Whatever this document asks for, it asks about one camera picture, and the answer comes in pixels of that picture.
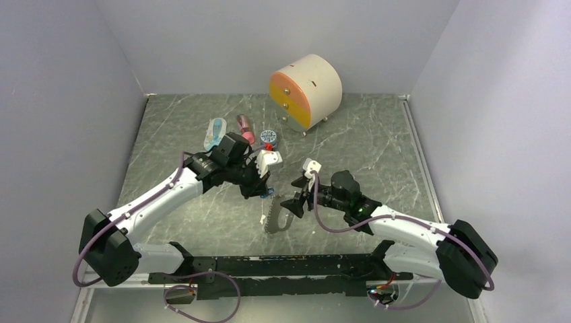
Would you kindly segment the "blue plastic key tag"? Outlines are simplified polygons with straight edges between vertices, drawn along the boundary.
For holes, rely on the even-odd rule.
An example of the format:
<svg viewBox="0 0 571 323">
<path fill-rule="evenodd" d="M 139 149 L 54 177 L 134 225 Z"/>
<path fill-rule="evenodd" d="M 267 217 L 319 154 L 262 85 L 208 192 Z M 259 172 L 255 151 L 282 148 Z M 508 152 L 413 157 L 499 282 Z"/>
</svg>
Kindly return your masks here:
<svg viewBox="0 0 571 323">
<path fill-rule="evenodd" d="M 262 194 L 262 195 L 261 195 L 261 198 L 262 198 L 262 199 L 265 199 L 265 198 L 271 196 L 274 192 L 275 192 L 274 188 L 273 188 L 273 187 L 269 187 L 268 190 L 267 190 L 267 192 L 266 192 L 265 194 Z"/>
</svg>

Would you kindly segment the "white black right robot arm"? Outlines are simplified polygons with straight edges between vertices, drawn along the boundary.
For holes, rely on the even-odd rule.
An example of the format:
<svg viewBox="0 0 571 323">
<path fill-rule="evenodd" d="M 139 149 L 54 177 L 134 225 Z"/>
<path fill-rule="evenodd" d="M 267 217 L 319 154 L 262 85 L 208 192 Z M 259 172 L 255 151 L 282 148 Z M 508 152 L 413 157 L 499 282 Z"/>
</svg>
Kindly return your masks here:
<svg viewBox="0 0 571 323">
<path fill-rule="evenodd" d="M 311 171 L 292 186 L 300 192 L 280 205 L 295 216 L 312 211 L 328 232 L 358 231 L 381 239 L 370 261 L 376 278 L 417 274 L 440 280 L 469 299 L 495 289 L 492 273 L 498 257 L 470 223 L 435 223 L 398 212 L 364 195 L 347 170 L 334 173 L 329 185 L 322 185 L 318 172 Z M 321 208 L 343 212 L 347 227 L 325 226 L 318 213 Z"/>
</svg>

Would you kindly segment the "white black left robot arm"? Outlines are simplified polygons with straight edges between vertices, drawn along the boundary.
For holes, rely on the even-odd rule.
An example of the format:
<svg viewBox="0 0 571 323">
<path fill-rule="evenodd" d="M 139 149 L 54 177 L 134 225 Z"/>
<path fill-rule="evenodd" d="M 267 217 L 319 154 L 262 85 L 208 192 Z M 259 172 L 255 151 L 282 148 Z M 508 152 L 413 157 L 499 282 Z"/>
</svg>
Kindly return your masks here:
<svg viewBox="0 0 571 323">
<path fill-rule="evenodd" d="M 142 244 L 141 237 L 181 205 L 225 182 L 237 185 L 245 199 L 267 194 L 270 167 L 282 161 L 278 151 L 253 149 L 236 133 L 208 151 L 183 151 L 167 179 L 122 207 L 86 216 L 73 282 L 115 287 L 139 273 L 158 273 L 177 283 L 197 276 L 193 255 L 179 243 Z"/>
</svg>

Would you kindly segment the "pink marker tube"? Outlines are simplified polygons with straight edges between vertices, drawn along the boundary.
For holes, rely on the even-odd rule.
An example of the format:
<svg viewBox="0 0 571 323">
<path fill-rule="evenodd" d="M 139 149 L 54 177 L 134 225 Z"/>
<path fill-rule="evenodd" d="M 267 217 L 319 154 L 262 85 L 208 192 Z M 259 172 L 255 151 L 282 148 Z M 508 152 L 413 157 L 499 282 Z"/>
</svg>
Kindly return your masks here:
<svg viewBox="0 0 571 323">
<path fill-rule="evenodd" d="M 255 136 L 248 123 L 247 117 L 244 114 L 239 114 L 236 116 L 236 121 L 240 128 L 241 136 L 245 138 L 249 144 L 252 145 L 255 142 Z"/>
</svg>

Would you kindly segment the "light blue oval case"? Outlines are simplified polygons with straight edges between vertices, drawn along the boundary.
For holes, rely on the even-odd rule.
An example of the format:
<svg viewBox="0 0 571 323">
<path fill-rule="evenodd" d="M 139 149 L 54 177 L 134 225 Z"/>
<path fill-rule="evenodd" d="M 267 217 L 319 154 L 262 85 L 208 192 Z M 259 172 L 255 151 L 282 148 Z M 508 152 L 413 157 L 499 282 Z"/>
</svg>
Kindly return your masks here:
<svg viewBox="0 0 571 323">
<path fill-rule="evenodd" d="M 203 147 L 209 151 L 216 145 L 220 144 L 220 141 L 225 136 L 227 130 L 227 122 L 224 118 L 214 118 L 209 122 L 205 140 L 203 142 Z"/>
</svg>

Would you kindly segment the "blue round tin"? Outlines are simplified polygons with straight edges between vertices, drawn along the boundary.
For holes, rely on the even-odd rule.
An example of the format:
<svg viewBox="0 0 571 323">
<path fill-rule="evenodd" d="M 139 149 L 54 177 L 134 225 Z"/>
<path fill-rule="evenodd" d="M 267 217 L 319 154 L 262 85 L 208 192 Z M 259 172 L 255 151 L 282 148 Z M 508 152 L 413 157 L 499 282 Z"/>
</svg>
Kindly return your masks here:
<svg viewBox="0 0 571 323">
<path fill-rule="evenodd" d="M 264 145 L 264 147 L 266 147 L 267 149 L 275 149 L 277 147 L 277 143 L 278 143 L 278 136 L 277 133 L 271 129 L 265 129 L 260 133 L 260 140 L 261 143 Z"/>
</svg>

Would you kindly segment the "beige round drawer cabinet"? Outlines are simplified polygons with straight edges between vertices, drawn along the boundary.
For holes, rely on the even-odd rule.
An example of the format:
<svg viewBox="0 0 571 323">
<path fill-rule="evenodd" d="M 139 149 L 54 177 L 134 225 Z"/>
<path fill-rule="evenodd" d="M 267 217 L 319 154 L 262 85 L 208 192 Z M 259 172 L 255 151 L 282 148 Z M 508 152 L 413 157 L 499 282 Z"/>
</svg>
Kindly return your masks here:
<svg viewBox="0 0 571 323">
<path fill-rule="evenodd" d="M 277 104 L 277 116 L 305 135 L 339 108 L 343 88 L 334 67 L 309 54 L 271 74 L 269 96 Z"/>
</svg>

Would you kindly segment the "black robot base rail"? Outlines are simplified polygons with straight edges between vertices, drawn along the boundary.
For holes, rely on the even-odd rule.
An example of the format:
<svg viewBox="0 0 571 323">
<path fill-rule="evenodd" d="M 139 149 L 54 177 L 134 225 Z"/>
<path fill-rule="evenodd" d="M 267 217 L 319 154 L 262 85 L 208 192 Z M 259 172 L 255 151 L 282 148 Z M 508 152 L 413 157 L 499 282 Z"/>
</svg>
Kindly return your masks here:
<svg viewBox="0 0 571 323">
<path fill-rule="evenodd" d="M 364 296 L 385 283 L 394 287 L 412 280 L 411 273 L 393 273 L 373 254 L 280 256 L 196 256 L 174 274 L 149 274 L 151 285 L 192 285 L 199 300 L 281 295 L 343 294 Z"/>
</svg>

